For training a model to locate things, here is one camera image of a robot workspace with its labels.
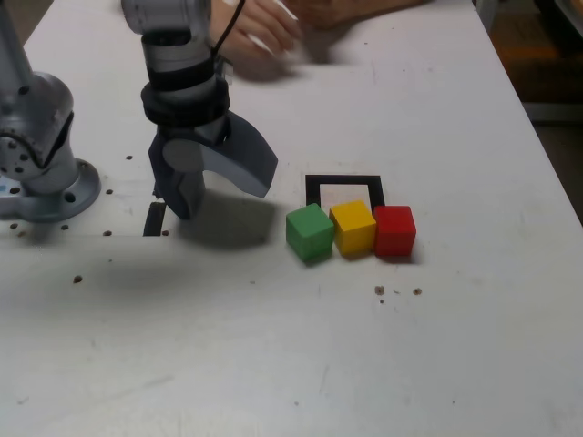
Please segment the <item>person's hand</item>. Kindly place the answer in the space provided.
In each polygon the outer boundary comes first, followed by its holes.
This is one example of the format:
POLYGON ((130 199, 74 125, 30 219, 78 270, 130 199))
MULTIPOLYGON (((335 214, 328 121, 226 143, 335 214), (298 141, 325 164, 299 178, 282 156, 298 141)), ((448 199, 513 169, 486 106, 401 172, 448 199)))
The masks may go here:
POLYGON ((304 24, 323 30, 390 9, 391 1, 292 0, 286 5, 304 24))
POLYGON ((228 59, 273 59, 302 39, 298 20, 281 1, 245 1, 219 53, 228 59))

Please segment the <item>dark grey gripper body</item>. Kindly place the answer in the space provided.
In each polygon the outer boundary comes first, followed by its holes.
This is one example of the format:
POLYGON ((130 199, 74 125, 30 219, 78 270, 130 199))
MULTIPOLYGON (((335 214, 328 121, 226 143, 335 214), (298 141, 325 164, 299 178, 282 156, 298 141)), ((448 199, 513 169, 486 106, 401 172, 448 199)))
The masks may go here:
POLYGON ((166 143, 186 147, 216 147, 230 132, 227 113, 217 117, 166 114, 157 116, 157 124, 166 143))

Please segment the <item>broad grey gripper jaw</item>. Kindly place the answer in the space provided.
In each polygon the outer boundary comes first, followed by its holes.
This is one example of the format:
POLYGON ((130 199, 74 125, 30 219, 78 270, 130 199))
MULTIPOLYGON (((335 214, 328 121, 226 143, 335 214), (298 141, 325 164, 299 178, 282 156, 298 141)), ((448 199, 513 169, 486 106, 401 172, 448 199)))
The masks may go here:
POLYGON ((244 118, 228 112, 230 132, 216 147, 168 144, 162 154, 174 169, 210 171, 239 190, 263 198, 269 192, 278 158, 261 133, 244 118))

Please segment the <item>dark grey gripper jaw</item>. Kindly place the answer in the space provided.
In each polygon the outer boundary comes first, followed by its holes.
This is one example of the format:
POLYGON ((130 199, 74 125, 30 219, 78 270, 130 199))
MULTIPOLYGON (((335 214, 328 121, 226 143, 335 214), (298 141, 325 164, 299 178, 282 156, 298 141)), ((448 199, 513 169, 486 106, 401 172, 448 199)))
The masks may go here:
POLYGON ((168 140, 158 132, 148 151, 155 190, 180 219, 191 220, 204 199, 203 173, 184 172, 172 168, 162 154, 167 143, 168 140))

